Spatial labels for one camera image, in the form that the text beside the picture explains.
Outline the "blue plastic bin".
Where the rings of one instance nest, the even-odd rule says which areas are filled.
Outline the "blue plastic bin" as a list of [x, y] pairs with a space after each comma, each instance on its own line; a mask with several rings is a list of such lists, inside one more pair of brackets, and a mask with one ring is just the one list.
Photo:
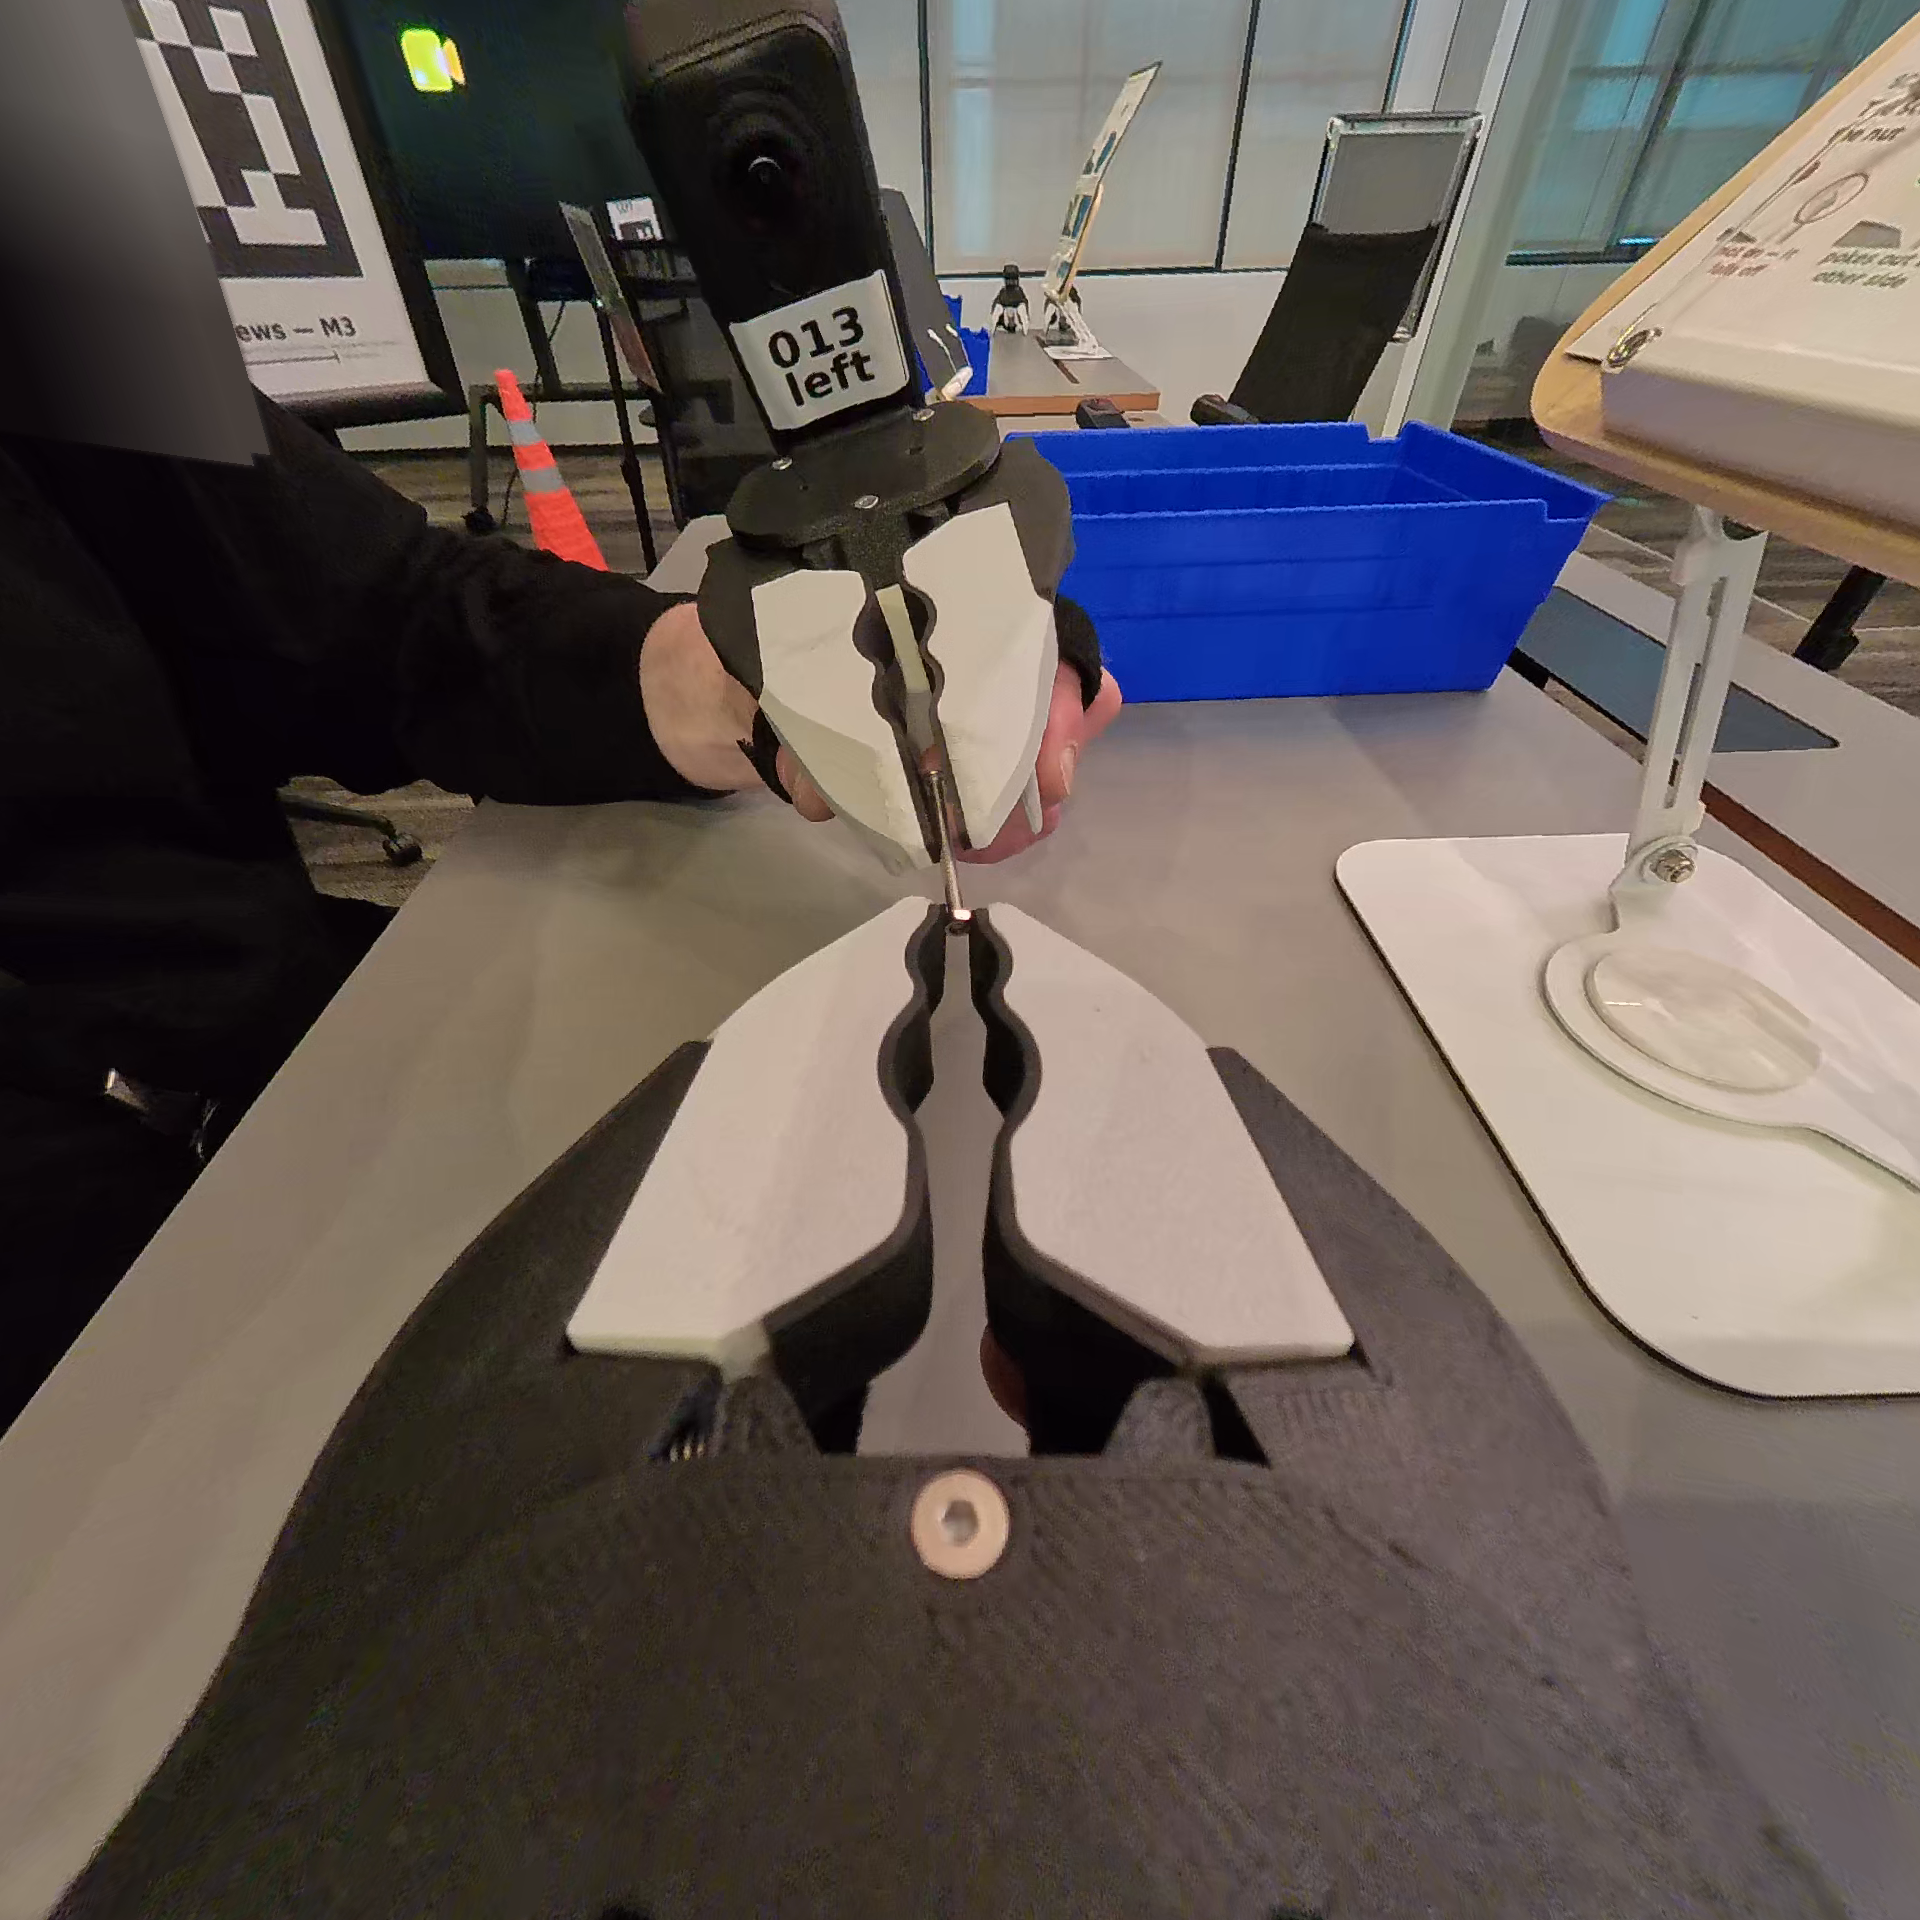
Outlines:
[[1482, 693], [1606, 498], [1427, 424], [1026, 438], [1072, 498], [1062, 593], [1131, 704]]

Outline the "black and white poster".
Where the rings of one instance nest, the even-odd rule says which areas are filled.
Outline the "black and white poster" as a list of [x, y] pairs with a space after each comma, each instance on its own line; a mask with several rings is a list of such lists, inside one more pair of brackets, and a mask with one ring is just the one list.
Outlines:
[[246, 380], [320, 427], [464, 409], [337, 4], [125, 3]]

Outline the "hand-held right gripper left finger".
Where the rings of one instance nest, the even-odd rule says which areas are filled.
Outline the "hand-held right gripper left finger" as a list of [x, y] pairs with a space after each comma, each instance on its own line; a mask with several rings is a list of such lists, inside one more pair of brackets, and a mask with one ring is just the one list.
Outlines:
[[905, 899], [722, 1021], [584, 1298], [578, 1354], [889, 1370], [921, 1339], [944, 912]]

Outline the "framed instruction sheet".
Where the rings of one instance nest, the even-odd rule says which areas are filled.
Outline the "framed instruction sheet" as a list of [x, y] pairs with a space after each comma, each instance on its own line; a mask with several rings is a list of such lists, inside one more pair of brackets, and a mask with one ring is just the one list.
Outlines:
[[1595, 325], [1606, 429], [1915, 523], [1915, 33]]

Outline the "orange traffic cone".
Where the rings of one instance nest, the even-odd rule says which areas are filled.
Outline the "orange traffic cone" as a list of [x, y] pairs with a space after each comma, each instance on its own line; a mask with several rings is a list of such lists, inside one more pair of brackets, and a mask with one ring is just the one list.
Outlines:
[[608, 560], [568, 486], [554, 449], [545, 441], [536, 409], [516, 374], [501, 369], [494, 384], [536, 547], [558, 560], [608, 571]]

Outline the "grey desk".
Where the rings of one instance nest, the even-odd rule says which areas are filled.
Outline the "grey desk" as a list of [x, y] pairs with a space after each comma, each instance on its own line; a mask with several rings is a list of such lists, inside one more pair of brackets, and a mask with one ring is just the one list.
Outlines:
[[[1573, 1277], [1334, 885], [1377, 840], [1609, 833], [1629, 760], [1516, 677], [1124, 706], [966, 883], [1238, 1049], [1475, 1277], [1609, 1484], [1653, 1634], [1857, 1916], [1915, 1916], [1915, 1403], [1737, 1398]], [[481, 806], [4, 1438], [4, 1916], [196, 1706], [353, 1392], [677, 1044], [886, 905], [834, 825]]]

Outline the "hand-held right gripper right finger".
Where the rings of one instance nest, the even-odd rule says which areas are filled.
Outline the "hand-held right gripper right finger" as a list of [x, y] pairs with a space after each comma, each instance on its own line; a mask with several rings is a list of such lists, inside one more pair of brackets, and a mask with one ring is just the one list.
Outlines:
[[982, 1276], [1025, 1370], [1352, 1356], [1352, 1321], [1187, 1019], [1012, 905], [977, 915], [977, 1008], [1000, 1112]]

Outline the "large black display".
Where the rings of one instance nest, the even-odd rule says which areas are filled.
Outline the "large black display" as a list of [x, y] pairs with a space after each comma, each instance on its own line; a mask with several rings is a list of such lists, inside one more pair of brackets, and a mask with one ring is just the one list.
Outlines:
[[[610, 219], [656, 186], [628, 125], [620, 3], [337, 3], [426, 259], [572, 259], [561, 204]], [[397, 29], [436, 28], [466, 86], [413, 92]]]

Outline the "person's left hand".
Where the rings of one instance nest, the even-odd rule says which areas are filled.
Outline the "person's left hand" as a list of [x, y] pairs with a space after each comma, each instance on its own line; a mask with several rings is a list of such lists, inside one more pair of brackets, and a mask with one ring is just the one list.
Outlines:
[[[678, 604], [648, 630], [637, 665], [640, 698], [656, 746], [668, 764], [712, 794], [762, 790], [765, 781], [748, 757], [757, 701], [733, 681], [714, 651], [697, 608]], [[1037, 748], [1035, 781], [1043, 805], [1041, 827], [1014, 810], [997, 840], [982, 849], [960, 849], [955, 859], [1001, 862], [1054, 835], [1083, 757], [1120, 714], [1122, 698], [1113, 675], [1105, 675], [1094, 700], [1070, 660], [1058, 665], [1049, 696], [1048, 725]]]

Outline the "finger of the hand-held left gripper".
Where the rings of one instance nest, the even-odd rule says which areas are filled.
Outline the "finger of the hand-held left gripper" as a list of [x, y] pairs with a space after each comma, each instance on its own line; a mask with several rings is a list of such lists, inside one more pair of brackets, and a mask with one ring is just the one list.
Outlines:
[[1051, 604], [1001, 501], [913, 545], [904, 580], [929, 608], [932, 714], [963, 827], [971, 846], [989, 846], [1035, 781], [1058, 672]]
[[833, 816], [889, 874], [926, 874], [918, 778], [892, 712], [896, 649], [861, 578], [773, 578], [752, 590], [760, 708]]

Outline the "wooden instruction board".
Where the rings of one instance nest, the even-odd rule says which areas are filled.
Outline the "wooden instruction board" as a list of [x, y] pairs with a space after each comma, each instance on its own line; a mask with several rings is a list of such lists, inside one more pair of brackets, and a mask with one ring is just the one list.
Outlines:
[[1915, 585], [1915, 94], [1910, 17], [1580, 315], [1542, 437]]
[[1054, 308], [1066, 312], [1070, 302], [1072, 282], [1098, 218], [1105, 184], [1113, 170], [1120, 144], [1130, 125], [1136, 121], [1136, 114], [1141, 112], [1158, 74], [1162, 61], [1153, 61], [1126, 75], [1088, 146], [1088, 158], [1072, 184], [1062, 224], [1051, 245], [1041, 284], [1045, 302]]

